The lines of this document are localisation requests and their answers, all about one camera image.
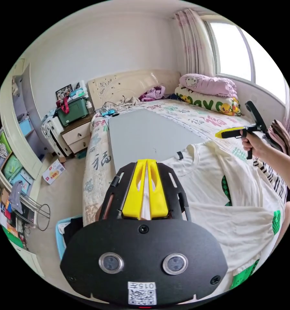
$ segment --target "bed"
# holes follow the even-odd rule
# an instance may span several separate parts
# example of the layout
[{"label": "bed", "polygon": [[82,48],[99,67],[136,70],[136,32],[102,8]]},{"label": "bed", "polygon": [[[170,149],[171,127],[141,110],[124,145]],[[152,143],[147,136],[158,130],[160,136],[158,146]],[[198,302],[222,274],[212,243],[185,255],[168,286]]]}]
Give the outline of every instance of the bed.
[{"label": "bed", "polygon": [[[165,94],[172,94],[178,86],[179,78],[180,73],[174,71],[131,71],[94,79],[88,82],[88,88],[95,109],[99,109],[106,101],[116,103],[122,100],[123,96],[125,98],[133,96],[137,98],[151,87],[157,85],[165,86]],[[268,177],[280,199],[285,203],[287,194],[286,184],[275,171],[267,166],[266,163],[260,162],[257,159],[247,161],[247,153],[243,150],[240,139],[218,139],[215,137],[215,133],[222,129],[250,125],[252,121],[248,118],[247,111],[242,111],[245,116],[228,116],[199,108],[183,101],[160,99],[136,103],[130,109],[123,110],[120,113],[129,113],[138,109],[147,109],[171,119],[206,141],[214,140],[221,148],[246,161],[247,164],[258,166]],[[114,176],[115,169],[109,139],[108,122],[106,118],[95,115],[91,121],[91,140],[87,150],[83,179],[84,226],[94,222],[96,212],[102,204],[104,195]],[[271,244],[269,244],[268,249],[265,249],[263,255],[265,258],[260,260],[257,268],[270,255],[276,240],[277,238],[274,238]],[[228,287],[230,287],[230,277],[232,275],[226,276],[218,289],[206,298],[228,290]]]}]

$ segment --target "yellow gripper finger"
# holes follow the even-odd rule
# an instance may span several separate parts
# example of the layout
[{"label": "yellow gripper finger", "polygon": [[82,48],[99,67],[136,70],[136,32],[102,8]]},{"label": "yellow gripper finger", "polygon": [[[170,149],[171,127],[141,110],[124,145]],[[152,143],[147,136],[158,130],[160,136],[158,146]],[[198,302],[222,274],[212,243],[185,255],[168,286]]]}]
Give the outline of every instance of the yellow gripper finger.
[{"label": "yellow gripper finger", "polygon": [[[147,166],[149,181],[150,219],[167,217],[168,207],[164,196],[157,162],[155,160],[148,159]],[[154,190],[152,187],[152,181],[155,184]]]},{"label": "yellow gripper finger", "polygon": [[144,185],[145,185],[145,173],[146,173],[146,159],[138,160],[132,177],[131,185],[125,200],[125,204],[122,209],[124,217],[141,219]]}]

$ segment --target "yellow cartoon print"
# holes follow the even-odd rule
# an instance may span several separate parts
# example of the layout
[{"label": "yellow cartoon print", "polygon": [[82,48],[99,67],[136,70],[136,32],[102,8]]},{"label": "yellow cartoon print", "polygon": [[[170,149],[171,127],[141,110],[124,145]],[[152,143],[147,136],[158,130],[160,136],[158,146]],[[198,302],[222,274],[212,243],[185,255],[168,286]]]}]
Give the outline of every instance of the yellow cartoon print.
[{"label": "yellow cartoon print", "polygon": [[183,95],[181,98],[182,98],[183,101],[185,101],[185,102],[187,102],[187,103],[192,103],[191,100],[190,100],[190,98],[188,98],[187,96],[184,96],[184,95]]},{"label": "yellow cartoon print", "polygon": [[233,112],[234,112],[235,114],[240,113],[240,110],[239,110],[239,108],[238,108],[237,106],[233,106],[232,108],[233,108]]},{"label": "yellow cartoon print", "polygon": [[226,115],[230,115],[230,116],[234,115],[232,107],[228,103],[223,103],[220,106],[220,111],[221,111],[221,113],[226,114]]},{"label": "yellow cartoon print", "polygon": [[234,103],[238,104],[238,100],[236,98],[233,97],[232,99]]}]

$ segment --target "window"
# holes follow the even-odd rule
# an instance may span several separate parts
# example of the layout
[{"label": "window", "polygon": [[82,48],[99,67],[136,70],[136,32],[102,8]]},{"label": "window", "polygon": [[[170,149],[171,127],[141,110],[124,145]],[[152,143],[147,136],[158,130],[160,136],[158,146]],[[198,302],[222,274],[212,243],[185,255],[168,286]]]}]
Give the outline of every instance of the window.
[{"label": "window", "polygon": [[211,27],[219,53],[220,68],[218,73],[233,75],[250,81],[249,54],[237,27],[225,23],[211,23]]},{"label": "window", "polygon": [[248,41],[255,64],[255,83],[271,92],[283,103],[286,102],[284,76],[267,51],[246,31],[242,30]]},{"label": "window", "polygon": [[235,25],[219,22],[208,24],[216,50],[217,74],[255,83],[285,104],[284,77],[265,49]]}]

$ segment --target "cream headboard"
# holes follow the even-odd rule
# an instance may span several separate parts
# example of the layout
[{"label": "cream headboard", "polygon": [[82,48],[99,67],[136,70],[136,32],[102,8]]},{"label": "cream headboard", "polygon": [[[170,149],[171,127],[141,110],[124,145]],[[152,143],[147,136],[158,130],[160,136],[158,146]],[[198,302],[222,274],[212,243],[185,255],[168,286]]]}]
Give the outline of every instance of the cream headboard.
[{"label": "cream headboard", "polygon": [[171,70],[138,70],[107,75],[88,81],[88,90],[94,108],[100,109],[106,101],[118,102],[125,96],[139,97],[150,88],[163,85],[165,94],[172,94],[179,84],[180,73]]}]

